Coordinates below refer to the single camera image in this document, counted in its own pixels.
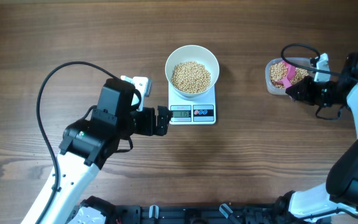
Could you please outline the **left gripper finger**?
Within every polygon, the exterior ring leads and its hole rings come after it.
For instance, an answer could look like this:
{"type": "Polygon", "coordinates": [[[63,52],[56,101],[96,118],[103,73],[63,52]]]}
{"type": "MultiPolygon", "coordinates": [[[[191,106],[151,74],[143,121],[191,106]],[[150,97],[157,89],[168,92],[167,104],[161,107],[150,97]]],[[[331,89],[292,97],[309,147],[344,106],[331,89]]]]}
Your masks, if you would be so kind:
{"type": "Polygon", "coordinates": [[[155,134],[164,136],[167,134],[169,122],[165,119],[158,119],[155,134]]]}
{"type": "Polygon", "coordinates": [[[173,113],[166,106],[158,106],[158,120],[170,122],[173,113]]]}

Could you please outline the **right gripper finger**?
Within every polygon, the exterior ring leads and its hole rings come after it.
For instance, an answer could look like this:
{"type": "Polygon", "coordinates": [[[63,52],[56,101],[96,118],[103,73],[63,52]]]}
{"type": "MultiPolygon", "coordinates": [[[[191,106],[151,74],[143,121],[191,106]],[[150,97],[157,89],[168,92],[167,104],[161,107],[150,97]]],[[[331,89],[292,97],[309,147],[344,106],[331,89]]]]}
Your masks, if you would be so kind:
{"type": "Polygon", "coordinates": [[[306,90],[287,88],[285,93],[293,100],[305,103],[307,105],[315,105],[313,95],[306,90]]]}
{"type": "Polygon", "coordinates": [[[298,83],[287,88],[287,93],[314,93],[316,90],[314,78],[306,76],[298,83]]]}

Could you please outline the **pink plastic measuring scoop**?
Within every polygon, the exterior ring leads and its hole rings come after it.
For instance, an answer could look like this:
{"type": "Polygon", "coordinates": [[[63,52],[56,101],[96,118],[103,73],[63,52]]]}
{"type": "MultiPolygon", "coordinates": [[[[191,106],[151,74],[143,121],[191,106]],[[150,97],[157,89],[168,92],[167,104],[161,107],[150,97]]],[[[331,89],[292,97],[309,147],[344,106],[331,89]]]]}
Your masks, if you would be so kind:
{"type": "Polygon", "coordinates": [[[291,80],[294,78],[296,74],[296,68],[287,62],[283,62],[283,64],[287,68],[287,73],[281,80],[277,81],[277,83],[282,84],[285,88],[289,88],[292,86],[291,80]]]}

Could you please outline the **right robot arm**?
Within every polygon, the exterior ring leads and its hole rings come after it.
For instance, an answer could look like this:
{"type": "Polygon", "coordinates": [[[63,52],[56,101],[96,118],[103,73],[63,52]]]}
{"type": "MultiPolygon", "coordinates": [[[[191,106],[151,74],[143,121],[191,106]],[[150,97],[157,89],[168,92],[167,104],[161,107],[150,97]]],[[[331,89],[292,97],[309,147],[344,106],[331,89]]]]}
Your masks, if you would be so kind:
{"type": "Polygon", "coordinates": [[[325,183],[279,197],[271,211],[273,223],[320,223],[333,215],[358,219],[358,52],[347,56],[336,82],[316,82],[305,77],[288,87],[294,101],[319,109],[338,104],[351,111],[356,127],[354,144],[332,166],[325,183]]]}

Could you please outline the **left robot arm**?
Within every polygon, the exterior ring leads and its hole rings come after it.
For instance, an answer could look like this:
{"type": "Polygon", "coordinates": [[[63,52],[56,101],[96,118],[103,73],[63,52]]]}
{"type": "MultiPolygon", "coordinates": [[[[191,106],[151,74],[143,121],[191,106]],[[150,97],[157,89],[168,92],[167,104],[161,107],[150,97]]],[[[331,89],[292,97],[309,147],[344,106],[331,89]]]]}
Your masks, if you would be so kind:
{"type": "Polygon", "coordinates": [[[90,119],[81,118],[64,130],[58,170],[51,171],[24,223],[65,223],[106,160],[121,152],[120,141],[130,141],[132,134],[166,135],[173,113],[164,106],[139,111],[140,104],[132,102],[139,95],[127,81],[106,80],[90,119]]]}

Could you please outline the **white digital kitchen scale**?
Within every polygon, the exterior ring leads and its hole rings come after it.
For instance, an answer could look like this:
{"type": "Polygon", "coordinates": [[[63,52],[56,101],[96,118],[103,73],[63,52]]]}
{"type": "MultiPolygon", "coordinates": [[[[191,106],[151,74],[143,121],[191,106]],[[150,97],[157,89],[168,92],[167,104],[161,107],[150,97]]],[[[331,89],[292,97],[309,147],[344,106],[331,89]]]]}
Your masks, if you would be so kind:
{"type": "Polygon", "coordinates": [[[201,95],[189,98],[181,95],[170,85],[168,105],[173,113],[170,120],[172,125],[210,125],[217,120],[214,87],[201,95]]]}

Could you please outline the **soybeans in bowl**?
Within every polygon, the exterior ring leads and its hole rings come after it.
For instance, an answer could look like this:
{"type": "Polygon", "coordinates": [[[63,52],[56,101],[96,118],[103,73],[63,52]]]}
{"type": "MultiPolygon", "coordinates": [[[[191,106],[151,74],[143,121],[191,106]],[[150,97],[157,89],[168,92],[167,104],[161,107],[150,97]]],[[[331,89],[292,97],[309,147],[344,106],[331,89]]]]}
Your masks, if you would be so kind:
{"type": "Polygon", "coordinates": [[[184,93],[201,93],[211,83],[211,73],[201,63],[188,61],[179,63],[173,69],[172,85],[184,93]]]}

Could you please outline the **white bowl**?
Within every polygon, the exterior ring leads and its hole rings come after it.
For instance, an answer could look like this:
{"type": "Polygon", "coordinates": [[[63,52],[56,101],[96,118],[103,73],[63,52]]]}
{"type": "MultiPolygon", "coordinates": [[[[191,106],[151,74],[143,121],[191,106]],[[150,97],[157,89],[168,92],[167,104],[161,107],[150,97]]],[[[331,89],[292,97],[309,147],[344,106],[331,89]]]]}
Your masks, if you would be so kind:
{"type": "Polygon", "coordinates": [[[216,84],[220,66],[216,56],[199,45],[174,50],[165,62],[165,75],[173,91],[184,98],[196,98],[216,84]]]}

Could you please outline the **clear plastic container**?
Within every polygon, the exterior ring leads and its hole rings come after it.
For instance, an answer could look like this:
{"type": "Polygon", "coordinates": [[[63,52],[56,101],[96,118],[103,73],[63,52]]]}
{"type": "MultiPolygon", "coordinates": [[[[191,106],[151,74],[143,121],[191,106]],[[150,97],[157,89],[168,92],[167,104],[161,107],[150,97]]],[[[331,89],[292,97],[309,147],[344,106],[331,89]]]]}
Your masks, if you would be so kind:
{"type": "MultiPolygon", "coordinates": [[[[302,66],[311,67],[310,60],[308,58],[290,57],[288,58],[288,60],[302,66]]],[[[273,84],[270,78],[270,67],[279,64],[282,61],[283,60],[281,58],[273,59],[265,67],[265,80],[266,80],[267,91],[273,95],[286,95],[285,88],[283,86],[279,87],[278,84],[277,85],[273,84]]]]}

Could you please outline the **soybeans in container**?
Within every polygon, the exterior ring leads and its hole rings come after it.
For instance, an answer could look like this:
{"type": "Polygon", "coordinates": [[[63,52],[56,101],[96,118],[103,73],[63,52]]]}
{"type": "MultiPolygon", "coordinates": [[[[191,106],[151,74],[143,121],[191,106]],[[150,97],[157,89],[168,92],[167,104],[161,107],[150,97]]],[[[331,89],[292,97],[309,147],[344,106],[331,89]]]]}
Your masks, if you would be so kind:
{"type": "MultiPolygon", "coordinates": [[[[308,71],[302,68],[296,68],[296,74],[291,80],[291,84],[294,85],[302,80],[304,77],[308,76],[308,71]]],[[[287,68],[283,62],[276,64],[270,67],[270,78],[273,84],[278,84],[277,81],[281,80],[287,73],[287,68]]]]}

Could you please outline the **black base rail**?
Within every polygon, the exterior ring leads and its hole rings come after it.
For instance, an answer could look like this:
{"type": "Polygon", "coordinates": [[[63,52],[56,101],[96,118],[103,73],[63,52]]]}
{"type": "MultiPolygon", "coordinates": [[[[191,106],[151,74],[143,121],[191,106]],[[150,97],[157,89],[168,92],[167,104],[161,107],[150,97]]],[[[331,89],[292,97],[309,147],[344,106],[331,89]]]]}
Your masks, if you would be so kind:
{"type": "Polygon", "coordinates": [[[74,209],[67,223],[74,224],[194,224],[194,223],[273,223],[268,207],[159,207],[116,205],[102,212],[93,207],[74,209]]]}

